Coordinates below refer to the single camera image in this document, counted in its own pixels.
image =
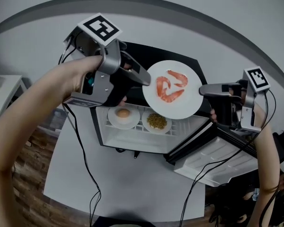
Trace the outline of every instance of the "chopped vegetables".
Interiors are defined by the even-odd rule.
[[[149,123],[151,127],[160,130],[164,129],[167,125],[166,119],[157,113],[150,114],[147,118],[147,123]]]

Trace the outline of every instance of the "shrimp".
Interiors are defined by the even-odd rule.
[[[167,103],[171,103],[174,100],[176,100],[178,97],[180,97],[183,92],[184,92],[184,89],[173,92],[172,94],[166,95],[166,88],[165,88],[162,91],[161,99]]]
[[[156,83],[157,83],[157,94],[159,97],[162,96],[162,90],[163,90],[163,84],[164,82],[167,82],[168,87],[170,88],[170,81],[166,78],[166,77],[158,77],[156,79]]]
[[[176,79],[178,79],[179,81],[181,81],[182,83],[175,83],[174,85],[177,87],[185,87],[188,84],[188,78],[180,73],[174,72],[172,70],[168,70],[167,73],[169,75],[172,75],[173,77],[175,77]]]

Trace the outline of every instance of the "small white plate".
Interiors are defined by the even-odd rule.
[[[156,128],[153,128],[150,126],[150,124],[147,122],[147,118],[150,114],[155,114],[155,112],[151,112],[151,111],[145,111],[143,114],[142,114],[142,124],[144,126],[144,128],[146,128],[150,133],[153,133],[153,134],[166,134],[170,128],[171,128],[171,119],[166,119],[166,122],[167,122],[167,125],[164,127],[164,129],[160,130],[160,129],[156,129]]]
[[[128,109],[130,111],[129,116],[127,118],[118,117],[116,113],[120,109]],[[108,117],[109,122],[113,126],[121,130],[129,130],[133,128],[134,126],[136,126],[138,122],[140,121],[139,110],[134,107],[130,107],[128,105],[110,108],[108,111],[107,117]]]
[[[174,84],[180,83],[180,81],[169,75],[168,70],[185,75],[188,84],[185,87],[175,86]],[[198,111],[203,102],[203,96],[199,94],[202,83],[198,75],[189,66],[178,61],[159,61],[147,71],[151,75],[151,84],[143,86],[142,89],[146,102],[155,112],[170,119],[185,119]],[[164,88],[167,87],[167,95],[181,89],[185,90],[180,97],[171,103],[166,103],[157,95],[156,80],[157,77],[161,76],[169,79],[171,83],[170,88],[167,87],[167,83],[164,83]]]

